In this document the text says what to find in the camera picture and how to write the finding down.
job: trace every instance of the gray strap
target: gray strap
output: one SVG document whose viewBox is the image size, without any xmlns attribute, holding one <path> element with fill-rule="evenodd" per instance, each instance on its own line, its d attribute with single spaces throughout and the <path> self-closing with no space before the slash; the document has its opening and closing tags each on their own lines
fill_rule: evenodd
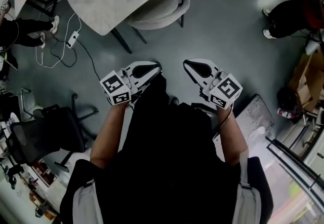
<svg viewBox="0 0 324 224">
<path fill-rule="evenodd" d="M 244 150 L 239 155 L 239 164 L 241 166 L 241 179 L 240 183 L 243 186 L 250 186 L 248 183 L 248 158 L 249 158 L 249 150 Z"/>
</svg>

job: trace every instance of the gray floor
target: gray floor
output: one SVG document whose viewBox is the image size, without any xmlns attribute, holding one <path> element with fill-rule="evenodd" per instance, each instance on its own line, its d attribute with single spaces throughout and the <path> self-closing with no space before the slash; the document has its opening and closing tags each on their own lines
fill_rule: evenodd
<svg viewBox="0 0 324 224">
<path fill-rule="evenodd" d="M 191 0 L 190 9 L 185 15 L 185 27 L 181 28 L 178 23 L 174 23 L 163 29 L 142 31 L 147 45 L 141 42 L 130 27 L 121 23 L 117 29 L 132 48 L 132 55 L 122 48 L 112 34 L 100 36 L 84 23 L 79 40 L 93 56 L 101 78 L 136 60 L 158 60 L 168 81 L 168 93 L 187 103 L 199 102 L 201 98 L 198 86 L 183 69 L 183 60 L 194 57 L 211 59 L 242 84 L 244 90 L 236 106 L 255 93 L 260 94 L 274 117 L 277 132 L 286 119 L 276 114 L 276 93 L 289 80 L 305 43 L 304 39 L 287 37 L 268 40 L 263 36 L 262 30 L 267 26 L 267 21 L 261 9 L 272 8 L 282 1 L 285 0 Z M 21 17 L 36 19 L 38 14 L 38 11 L 25 6 Z M 58 4 L 56 14 L 61 17 L 57 37 L 62 40 L 73 10 L 63 0 Z M 40 17 L 40 20 L 47 19 L 45 15 Z M 75 16 L 69 25 L 68 38 L 78 28 L 79 22 Z M 45 65 L 56 62 L 56 58 L 50 54 L 54 43 L 53 39 L 48 40 L 43 50 Z M 85 50 L 78 43 L 74 48 L 77 63 L 73 68 L 66 68 L 59 63 L 53 69 L 48 69 L 36 63 L 35 48 L 15 45 L 12 51 L 18 60 L 19 70 L 10 71 L 8 88 L 14 92 L 21 87 L 32 90 L 36 103 L 44 107 L 55 103 L 70 106 L 71 94 L 77 93 L 80 113 L 86 109 L 86 104 L 99 108 L 97 116 L 85 121 L 86 126 L 97 133 L 110 105 Z M 63 44 L 59 43 L 53 52 L 61 55 L 62 50 Z M 74 54 L 71 49 L 65 51 L 64 61 L 70 64 Z M 41 49 L 37 50 L 39 61 L 41 52 Z M 128 111 L 126 125 L 130 117 L 131 111 Z"/>
</svg>

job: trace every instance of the chair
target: chair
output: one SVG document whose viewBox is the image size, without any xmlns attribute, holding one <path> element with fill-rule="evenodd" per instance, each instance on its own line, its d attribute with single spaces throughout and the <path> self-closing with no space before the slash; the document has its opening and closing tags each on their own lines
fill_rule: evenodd
<svg viewBox="0 0 324 224">
<path fill-rule="evenodd" d="M 169 26 L 181 18 L 181 27 L 184 25 L 184 14 L 190 7 L 190 0 L 149 0 L 133 12 L 125 22 L 130 25 L 136 34 L 147 44 L 138 29 L 152 30 Z"/>
<path fill-rule="evenodd" d="M 75 99 L 77 95 L 73 94 L 72 109 L 53 105 L 38 110 L 42 118 L 13 123 L 10 126 L 12 134 L 6 143 L 10 154 L 18 164 L 33 166 L 39 159 L 62 148 L 70 153 L 61 163 L 55 162 L 55 164 L 61 170 L 68 172 L 65 163 L 69 157 L 73 153 L 83 153 L 86 150 L 82 132 L 93 138 L 80 122 L 99 112 L 94 109 L 92 113 L 78 118 Z"/>
</svg>

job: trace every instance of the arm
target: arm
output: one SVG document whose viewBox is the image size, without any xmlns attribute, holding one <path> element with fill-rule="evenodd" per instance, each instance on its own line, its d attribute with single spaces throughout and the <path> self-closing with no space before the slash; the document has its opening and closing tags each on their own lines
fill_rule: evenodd
<svg viewBox="0 0 324 224">
<path fill-rule="evenodd" d="M 4 18 L 5 18 L 5 14 L 6 14 L 7 12 L 5 11 L 5 10 L 3 10 L 2 12 L 1 12 L 1 14 L 0 14 L 0 26 L 2 25 L 2 22 L 3 22 L 3 20 L 4 20 Z"/>
<path fill-rule="evenodd" d="M 318 0 L 319 6 L 320 6 L 320 11 L 322 13 L 322 18 L 324 19 L 324 7 L 323 7 L 323 2 L 322 0 Z"/>
<path fill-rule="evenodd" d="M 90 162 L 104 169 L 117 154 L 128 103 L 111 107 L 108 116 L 93 144 Z"/>
<path fill-rule="evenodd" d="M 230 111 L 231 108 L 222 109 L 218 107 L 218 122 L 222 123 Z M 239 162 L 239 155 L 248 148 L 248 145 L 239 129 L 233 113 L 231 113 L 228 120 L 220 129 L 220 135 L 225 162 L 234 166 Z"/>
</svg>

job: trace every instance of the hand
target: hand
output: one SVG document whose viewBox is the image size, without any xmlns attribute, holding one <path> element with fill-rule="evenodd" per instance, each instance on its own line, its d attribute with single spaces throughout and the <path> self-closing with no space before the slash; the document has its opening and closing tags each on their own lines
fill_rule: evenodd
<svg viewBox="0 0 324 224">
<path fill-rule="evenodd" d="M 120 103 L 120 104 L 116 104 L 113 107 L 120 108 L 120 109 L 126 109 L 126 107 L 128 106 L 128 104 L 129 104 L 129 101 L 123 102 L 123 103 Z"/>
<path fill-rule="evenodd" d="M 10 5 L 8 4 L 5 9 L 2 10 L 2 12 L 8 13 L 10 10 Z"/>
</svg>

